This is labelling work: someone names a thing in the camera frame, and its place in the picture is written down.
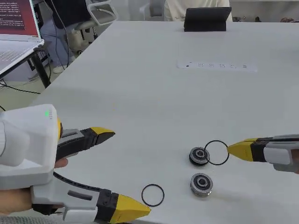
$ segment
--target floor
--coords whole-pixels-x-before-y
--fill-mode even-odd
[[[46,71],[50,74],[50,69],[47,66]],[[53,82],[60,74],[51,74],[51,82]],[[45,88],[39,77],[29,82],[6,82],[7,85],[14,88],[26,91],[42,92]],[[20,92],[17,90],[10,89],[8,87],[0,87],[0,106],[5,110],[12,110],[17,108],[26,107],[38,97],[38,94]]]

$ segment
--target hand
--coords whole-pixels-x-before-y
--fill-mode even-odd
[[[56,162],[55,168],[65,167],[67,159]],[[31,209],[30,189],[15,189],[0,191],[0,215],[7,216],[13,212],[27,211]]]

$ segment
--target white shirt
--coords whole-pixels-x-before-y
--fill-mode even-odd
[[[165,21],[184,21],[187,8],[229,7],[229,0],[166,0],[164,6]],[[232,14],[227,21],[233,21]]]

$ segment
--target black rubber o-ring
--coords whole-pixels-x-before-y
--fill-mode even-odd
[[[157,188],[159,188],[159,189],[162,191],[163,197],[162,197],[162,200],[161,200],[158,204],[148,204],[148,203],[144,200],[144,198],[143,198],[144,190],[145,190],[146,188],[148,188],[148,187],[151,187],[151,186],[153,186],[153,187],[157,187]],[[157,184],[154,184],[154,183],[151,183],[151,184],[149,184],[149,185],[146,185],[146,186],[143,188],[142,192],[141,192],[141,199],[142,199],[143,203],[145,203],[145,204],[146,204],[147,206],[149,206],[149,207],[157,207],[157,206],[159,206],[159,205],[162,204],[162,202],[164,201],[164,198],[165,198],[165,193],[164,193],[163,188],[160,187],[160,186],[157,185]]]
[[[213,141],[210,141],[210,142],[208,142],[208,143],[206,144],[206,146],[204,147],[204,151],[206,151],[206,147],[207,147],[208,145],[210,145],[212,142],[220,142],[220,143],[222,143],[223,145],[225,145],[226,149],[228,148],[227,144],[225,144],[223,141],[220,141],[220,140],[213,140]],[[229,159],[229,152],[228,152],[228,156],[226,157],[225,161],[223,161],[222,163],[213,163],[213,162],[211,162],[206,156],[205,156],[205,158],[206,158],[206,160],[207,160],[208,163],[211,163],[211,164],[214,165],[214,166],[221,166],[221,165],[223,165],[224,163],[226,163],[226,162],[228,161],[228,159]]]

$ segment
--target white table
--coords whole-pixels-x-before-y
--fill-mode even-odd
[[[299,132],[298,28],[229,23],[223,33],[184,33],[182,23],[115,22],[34,102],[53,104],[64,128],[116,132],[59,173],[139,201],[145,185],[161,185],[165,201],[141,219],[151,223],[297,224],[299,176],[234,157],[196,168],[188,155],[214,139]],[[186,58],[250,62],[258,72],[178,69]],[[221,161],[215,146],[211,160]],[[214,182],[206,200],[189,188],[197,172]]]

